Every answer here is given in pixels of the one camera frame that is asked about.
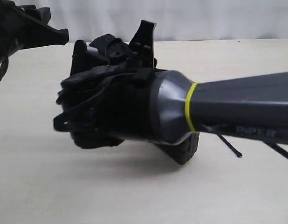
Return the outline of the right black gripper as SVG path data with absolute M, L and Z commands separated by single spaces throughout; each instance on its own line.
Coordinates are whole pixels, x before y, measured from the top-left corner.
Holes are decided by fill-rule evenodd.
M 89 44 L 95 56 L 107 65 L 127 62 L 143 67 L 156 66 L 154 57 L 154 30 L 156 23 L 141 20 L 139 28 L 129 43 L 111 34 L 102 35 Z

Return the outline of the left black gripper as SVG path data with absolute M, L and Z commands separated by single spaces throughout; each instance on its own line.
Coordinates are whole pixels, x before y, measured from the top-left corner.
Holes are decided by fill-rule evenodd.
M 51 10 L 36 5 L 8 2 L 8 48 L 32 49 L 69 42 L 69 30 L 50 27 Z

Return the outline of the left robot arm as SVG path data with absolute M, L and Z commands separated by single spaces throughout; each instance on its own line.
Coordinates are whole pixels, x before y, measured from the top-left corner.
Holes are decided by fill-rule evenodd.
M 15 52 L 69 42 L 69 30 L 49 26 L 50 19 L 49 7 L 0 0 L 0 82 L 9 67 L 9 57 Z

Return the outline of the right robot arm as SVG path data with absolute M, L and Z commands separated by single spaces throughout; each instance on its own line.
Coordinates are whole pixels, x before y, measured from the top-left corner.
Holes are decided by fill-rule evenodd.
M 176 146 L 195 133 L 288 145 L 288 72 L 196 82 L 156 67 L 155 23 L 129 43 L 104 34 L 75 42 L 54 129 L 82 148 L 144 140 Z

